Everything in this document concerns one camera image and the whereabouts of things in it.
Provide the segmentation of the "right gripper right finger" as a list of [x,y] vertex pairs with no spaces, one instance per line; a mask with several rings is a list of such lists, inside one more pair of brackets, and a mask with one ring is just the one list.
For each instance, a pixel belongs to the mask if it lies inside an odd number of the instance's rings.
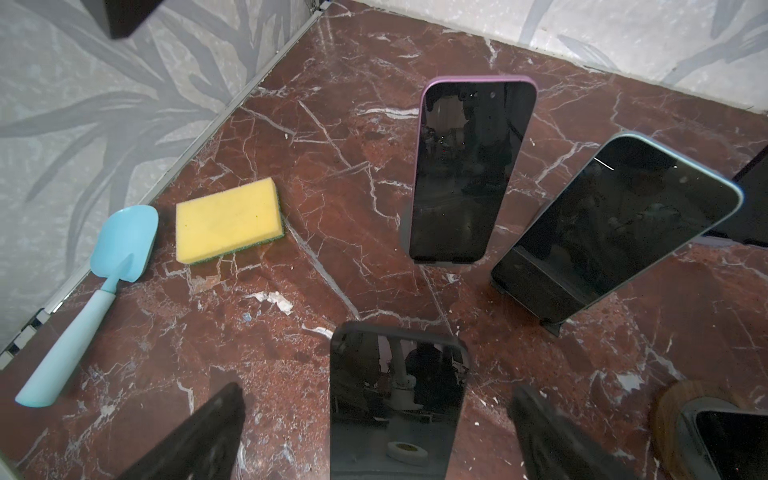
[[529,479],[635,479],[637,475],[529,385],[515,388],[507,413]]

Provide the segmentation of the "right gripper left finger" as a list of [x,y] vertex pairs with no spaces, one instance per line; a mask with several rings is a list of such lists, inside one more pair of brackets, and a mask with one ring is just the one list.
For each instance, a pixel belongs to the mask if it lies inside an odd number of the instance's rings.
[[229,480],[245,417],[243,390],[230,382],[119,477]]

